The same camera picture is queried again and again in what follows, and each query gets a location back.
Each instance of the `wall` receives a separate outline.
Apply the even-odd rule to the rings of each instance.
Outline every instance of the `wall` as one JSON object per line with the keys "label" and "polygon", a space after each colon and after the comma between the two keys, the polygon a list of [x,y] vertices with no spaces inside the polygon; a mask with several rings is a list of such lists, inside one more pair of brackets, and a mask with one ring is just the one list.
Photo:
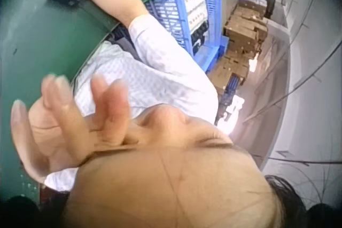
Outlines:
{"label": "wall", "polygon": [[[291,159],[342,160],[341,1],[286,2],[291,34],[288,86],[294,92],[286,99],[278,135],[268,154],[282,159],[277,151],[289,151]],[[318,202],[336,206],[342,200],[341,165],[268,160],[262,170],[288,179],[308,207]]]}

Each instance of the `dark hair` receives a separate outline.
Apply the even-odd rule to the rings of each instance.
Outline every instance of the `dark hair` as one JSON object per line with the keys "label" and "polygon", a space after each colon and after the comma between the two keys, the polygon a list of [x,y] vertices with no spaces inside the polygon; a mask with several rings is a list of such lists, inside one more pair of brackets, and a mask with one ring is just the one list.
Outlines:
{"label": "dark hair", "polygon": [[281,228],[307,227],[306,208],[292,185],[278,176],[265,176],[281,204]]}

